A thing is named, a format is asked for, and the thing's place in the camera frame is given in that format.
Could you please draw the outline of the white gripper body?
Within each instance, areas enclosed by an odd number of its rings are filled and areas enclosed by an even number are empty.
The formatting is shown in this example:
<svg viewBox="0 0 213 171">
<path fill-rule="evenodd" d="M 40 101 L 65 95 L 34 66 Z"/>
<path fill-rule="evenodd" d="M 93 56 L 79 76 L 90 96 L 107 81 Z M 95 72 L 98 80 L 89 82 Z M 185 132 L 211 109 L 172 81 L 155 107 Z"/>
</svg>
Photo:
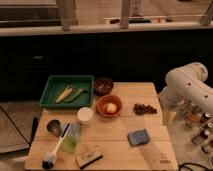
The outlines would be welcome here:
<svg viewBox="0 0 213 171">
<path fill-rule="evenodd" d="M 171 88 L 164 87 L 158 94 L 158 98 L 162 109 L 163 124 L 167 126 L 176 115 L 176 109 L 180 105 L 181 97 Z"/>
</svg>

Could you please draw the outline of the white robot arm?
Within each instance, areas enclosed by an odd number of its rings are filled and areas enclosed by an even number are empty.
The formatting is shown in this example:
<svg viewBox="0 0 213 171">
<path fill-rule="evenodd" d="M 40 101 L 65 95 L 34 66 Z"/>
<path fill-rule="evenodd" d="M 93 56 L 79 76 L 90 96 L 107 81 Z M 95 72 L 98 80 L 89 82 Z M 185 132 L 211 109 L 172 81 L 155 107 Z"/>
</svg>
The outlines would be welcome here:
<svg viewBox="0 0 213 171">
<path fill-rule="evenodd" d="M 172 69 L 166 74 L 166 86 L 158 94 L 165 126 L 185 100 L 198 105 L 203 112 L 213 114 L 213 88 L 205 84 L 207 78 L 208 70 L 199 62 Z"/>
</svg>

